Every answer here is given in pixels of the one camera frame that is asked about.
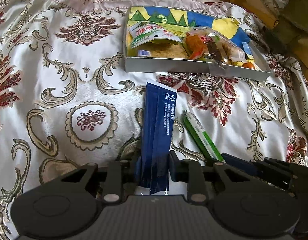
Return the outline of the peanut brittle clear packet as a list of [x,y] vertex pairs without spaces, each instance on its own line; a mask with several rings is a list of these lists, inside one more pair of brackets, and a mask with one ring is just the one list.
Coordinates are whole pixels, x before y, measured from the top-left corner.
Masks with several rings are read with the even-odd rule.
[[[217,45],[217,48],[222,54],[224,64],[231,64],[231,61],[247,62],[245,52],[238,45],[234,44],[234,42],[232,42],[230,39],[226,38],[224,35],[220,34],[218,31],[211,29],[210,27],[192,28],[187,33],[206,35],[207,41],[209,39],[213,39],[213,41]],[[205,59],[213,60],[212,57],[207,57]]]

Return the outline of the orange red snack packet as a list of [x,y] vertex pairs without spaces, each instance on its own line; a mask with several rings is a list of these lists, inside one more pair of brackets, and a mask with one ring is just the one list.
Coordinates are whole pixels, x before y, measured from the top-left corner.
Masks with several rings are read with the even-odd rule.
[[183,40],[183,47],[190,60],[199,60],[211,57],[207,48],[207,36],[202,34],[189,34]]

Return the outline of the brown hanging trousers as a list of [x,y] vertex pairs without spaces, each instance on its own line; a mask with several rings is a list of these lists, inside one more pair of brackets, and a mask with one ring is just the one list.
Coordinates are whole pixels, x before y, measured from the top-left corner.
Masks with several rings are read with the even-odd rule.
[[271,51],[285,53],[298,44],[298,40],[308,35],[308,0],[289,0],[280,12],[278,23],[265,32]]

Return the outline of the brown date snack packet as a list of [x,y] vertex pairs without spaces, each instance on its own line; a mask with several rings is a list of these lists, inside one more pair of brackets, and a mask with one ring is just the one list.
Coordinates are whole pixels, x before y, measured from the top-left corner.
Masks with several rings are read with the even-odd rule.
[[222,54],[220,52],[220,50],[217,48],[216,43],[213,41],[213,39],[209,39],[207,41],[207,48],[209,51],[209,54],[211,55],[211,57],[213,58],[213,60],[219,65],[221,66],[223,64],[223,57]]

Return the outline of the gold foil snack packet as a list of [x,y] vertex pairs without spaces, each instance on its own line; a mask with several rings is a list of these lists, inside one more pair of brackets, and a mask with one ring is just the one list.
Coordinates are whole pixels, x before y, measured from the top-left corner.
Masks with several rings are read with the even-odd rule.
[[242,61],[231,61],[231,64],[233,66],[237,66],[237,67],[246,67],[246,63],[245,62],[242,62]]

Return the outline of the green stick packet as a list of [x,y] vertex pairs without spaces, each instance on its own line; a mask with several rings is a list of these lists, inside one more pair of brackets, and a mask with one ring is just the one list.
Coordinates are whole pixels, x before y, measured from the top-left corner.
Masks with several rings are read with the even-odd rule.
[[225,162],[214,142],[192,112],[183,112],[183,124],[206,159]]

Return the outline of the blue white long packet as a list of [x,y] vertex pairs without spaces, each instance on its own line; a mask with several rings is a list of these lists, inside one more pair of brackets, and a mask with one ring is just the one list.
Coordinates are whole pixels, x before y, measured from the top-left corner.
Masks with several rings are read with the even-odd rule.
[[147,81],[141,136],[141,155],[136,174],[139,186],[149,194],[168,191],[169,151],[172,140],[177,91]]

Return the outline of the small orange ball candy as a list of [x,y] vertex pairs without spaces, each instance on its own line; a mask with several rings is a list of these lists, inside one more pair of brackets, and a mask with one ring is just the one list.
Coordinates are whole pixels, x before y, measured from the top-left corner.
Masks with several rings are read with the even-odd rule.
[[246,62],[242,65],[244,68],[255,69],[255,66],[252,62]]

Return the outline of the grey tray with drawing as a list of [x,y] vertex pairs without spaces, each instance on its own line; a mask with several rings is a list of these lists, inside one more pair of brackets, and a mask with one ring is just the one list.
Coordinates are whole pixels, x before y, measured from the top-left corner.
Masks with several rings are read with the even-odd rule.
[[232,18],[169,7],[130,7],[124,60],[129,73],[208,73],[259,81],[272,74]]

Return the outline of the floral satin bed cover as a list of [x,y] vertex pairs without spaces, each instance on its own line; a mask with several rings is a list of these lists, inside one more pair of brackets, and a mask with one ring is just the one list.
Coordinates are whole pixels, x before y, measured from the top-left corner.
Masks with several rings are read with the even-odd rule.
[[[127,11],[150,5],[236,20],[273,76],[125,72]],[[20,194],[139,153],[148,80],[178,92],[171,148],[179,158],[203,158],[181,122],[189,110],[221,152],[308,167],[308,82],[294,58],[268,53],[261,27],[228,2],[0,0],[0,239],[18,235],[9,210]]]

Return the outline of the yellow snack bar packet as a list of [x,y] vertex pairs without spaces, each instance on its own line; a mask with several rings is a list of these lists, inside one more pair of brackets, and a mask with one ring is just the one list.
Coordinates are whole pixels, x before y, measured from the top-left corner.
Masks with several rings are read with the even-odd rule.
[[130,49],[132,41],[133,41],[133,37],[131,36],[130,33],[127,33],[127,35],[126,35],[126,47],[127,47],[127,49]]

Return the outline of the white red snack pouch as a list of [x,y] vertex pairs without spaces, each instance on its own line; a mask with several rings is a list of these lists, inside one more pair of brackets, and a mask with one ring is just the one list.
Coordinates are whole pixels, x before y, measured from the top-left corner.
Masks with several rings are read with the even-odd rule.
[[178,44],[182,41],[180,37],[162,26],[150,22],[137,22],[130,26],[129,32],[132,36],[131,48],[136,48],[149,42]]

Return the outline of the rice cracker clear packet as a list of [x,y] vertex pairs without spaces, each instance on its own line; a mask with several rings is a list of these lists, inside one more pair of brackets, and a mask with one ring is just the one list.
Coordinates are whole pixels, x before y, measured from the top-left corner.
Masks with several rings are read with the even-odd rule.
[[181,44],[152,42],[142,44],[136,48],[138,57],[154,57],[164,59],[188,59],[188,54]]

